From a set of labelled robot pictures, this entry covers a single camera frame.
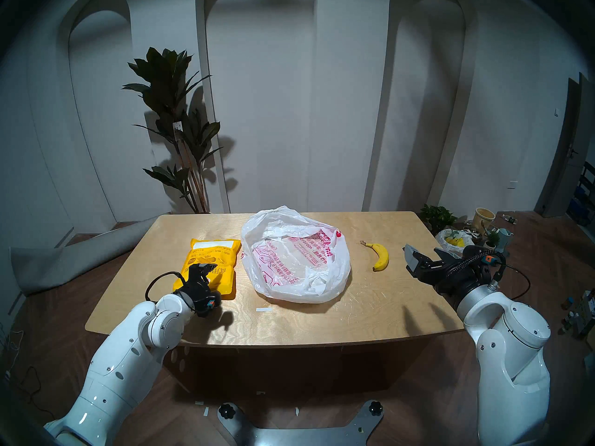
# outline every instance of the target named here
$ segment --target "yellow food bag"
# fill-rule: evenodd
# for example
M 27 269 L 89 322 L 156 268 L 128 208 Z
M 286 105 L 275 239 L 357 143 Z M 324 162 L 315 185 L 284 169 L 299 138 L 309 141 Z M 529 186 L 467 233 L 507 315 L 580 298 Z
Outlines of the yellow food bag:
M 237 252 L 240 250 L 240 240 L 212 240 L 199 241 L 192 238 L 190 252 L 180 273 L 188 279 L 188 269 L 195 263 L 216 263 L 217 267 L 206 277 L 209 279 L 209 289 L 219 291 L 221 298 L 233 292 L 233 277 Z M 177 279 L 173 290 L 182 287 L 182 281 Z

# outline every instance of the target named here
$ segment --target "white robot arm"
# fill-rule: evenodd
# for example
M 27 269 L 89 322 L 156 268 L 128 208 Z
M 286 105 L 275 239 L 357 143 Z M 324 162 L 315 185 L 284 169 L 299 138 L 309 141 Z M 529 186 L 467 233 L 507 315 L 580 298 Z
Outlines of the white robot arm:
M 469 246 L 463 259 L 456 259 L 437 249 L 441 260 L 434 262 L 410 245 L 404 251 L 409 272 L 434 286 L 475 342 L 481 368 L 477 394 L 480 443 L 530 444 L 542 430 L 549 403 L 550 375 L 543 361 L 543 345 L 550 326 L 528 305 L 496 291 L 504 267 L 493 281 L 482 261 L 498 256 L 505 265 L 500 253 Z
M 126 416 L 151 390 L 165 354 L 180 342 L 184 326 L 195 313 L 206 316 L 220 305 L 221 296 L 209 291 L 206 279 L 213 267 L 191 266 L 188 281 L 182 279 L 184 286 L 157 304 L 148 300 L 153 281 L 147 301 L 135 306 L 93 355 L 71 410 L 46 424 L 59 443 L 112 444 Z

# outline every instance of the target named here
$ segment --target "door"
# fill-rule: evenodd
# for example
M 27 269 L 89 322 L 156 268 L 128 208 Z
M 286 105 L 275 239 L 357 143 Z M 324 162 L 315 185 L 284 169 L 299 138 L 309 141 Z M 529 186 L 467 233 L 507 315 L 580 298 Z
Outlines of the door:
M 571 135 L 571 140 L 567 146 L 561 144 L 562 147 L 558 147 L 557 153 L 561 155 L 563 166 L 558 174 L 557 181 L 553 185 L 553 190 L 547 198 L 547 202 L 543 205 L 542 215 L 544 217 L 560 216 L 566 212 L 577 187 L 587 157 L 590 138 L 593 134 L 594 87 L 582 73 L 579 76 L 579 107 L 574 122 L 574 133 Z

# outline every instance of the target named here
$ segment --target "power cord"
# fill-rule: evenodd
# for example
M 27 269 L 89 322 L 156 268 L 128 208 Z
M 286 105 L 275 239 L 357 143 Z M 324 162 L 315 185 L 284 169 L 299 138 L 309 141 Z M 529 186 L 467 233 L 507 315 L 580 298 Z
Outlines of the power cord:
M 25 383 L 25 380 L 27 379 L 27 376 L 29 375 L 29 371 L 31 371 L 33 369 L 33 372 L 35 374 L 35 378 L 37 379 L 37 384 L 38 384 L 38 388 L 37 390 L 34 390 L 32 392 L 27 391 L 23 384 Z M 29 366 L 27 368 L 27 370 L 25 371 L 25 377 L 23 377 L 23 380 L 21 380 L 21 382 L 17 382 L 15 384 L 15 387 L 17 387 L 20 391 L 22 391 L 23 393 L 25 393 L 28 396 L 28 400 L 27 400 L 27 404 L 32 404 L 33 406 L 35 406 L 39 411 L 41 412 L 45 412 L 48 413 L 50 416 L 52 416 L 52 420 L 56 420 L 56 416 L 53 415 L 53 413 L 48 410 L 48 409 L 44 409 L 42 407 L 39 407 L 36 403 L 35 400 L 33 399 L 33 397 L 38 394 L 41 391 L 41 381 L 39 380 L 39 374 L 37 374 L 37 369 L 35 369 L 34 366 Z
M 525 289 L 525 290 L 524 290 L 524 291 L 523 291 L 521 294 L 519 294 L 518 296 L 516 296 L 516 297 L 513 297 L 511 300 L 516 300 L 516 299 L 518 299 L 518 298 L 522 297 L 523 295 L 527 294 L 527 292 L 529 291 L 529 289 L 531 289 L 531 280 L 528 278 L 528 276 L 527 276 L 527 275 L 525 275 L 523 272 L 521 272 L 521 271 L 520 271 L 518 268 L 514 268 L 513 266 L 510 266 L 510 265 L 508 265 L 508 264 L 505 264 L 505 267 L 506 267 L 506 268 L 509 268 L 509 269 L 511 269 L 511 270 L 514 270 L 516 273 L 518 273 L 518 274 L 520 274 L 520 275 L 524 276 L 524 277 L 525 277 L 525 279 L 527 280 L 527 289 Z
M 179 279 L 182 280 L 182 284 L 183 285 L 186 285 L 186 280 L 184 279 L 184 277 L 182 276 L 182 274 L 180 272 L 167 272 L 167 273 L 164 273 L 162 275 L 159 275 L 159 276 L 157 276 L 157 278 L 155 278 L 153 281 L 151 281 L 151 284 L 149 285 L 149 287 L 145 291 L 145 300 L 147 302 L 157 303 L 154 300 L 149 299 L 149 291 L 151 291 L 151 288 L 157 282 L 158 279 L 161 279 L 161 278 L 163 278 L 164 276 L 167 276 L 167 275 L 175 275 L 175 276 L 177 276 Z

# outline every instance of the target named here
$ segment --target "small potted plant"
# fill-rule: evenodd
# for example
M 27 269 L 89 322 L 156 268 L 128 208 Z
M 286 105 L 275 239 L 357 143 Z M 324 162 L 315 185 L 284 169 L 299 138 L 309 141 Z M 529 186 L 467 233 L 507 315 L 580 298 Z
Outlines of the small potted plant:
M 431 227 L 430 231 L 434 236 L 456 221 L 456 217 L 444 206 L 428 205 L 424 205 L 421 209 L 420 219 Z
M 486 243 L 484 244 L 484 247 L 486 247 L 488 249 L 496 249 L 496 246 L 498 246 L 499 242 L 500 242 L 500 235 L 498 234 L 498 231 L 497 230 L 490 231 L 487 234 L 487 240 L 486 240 Z

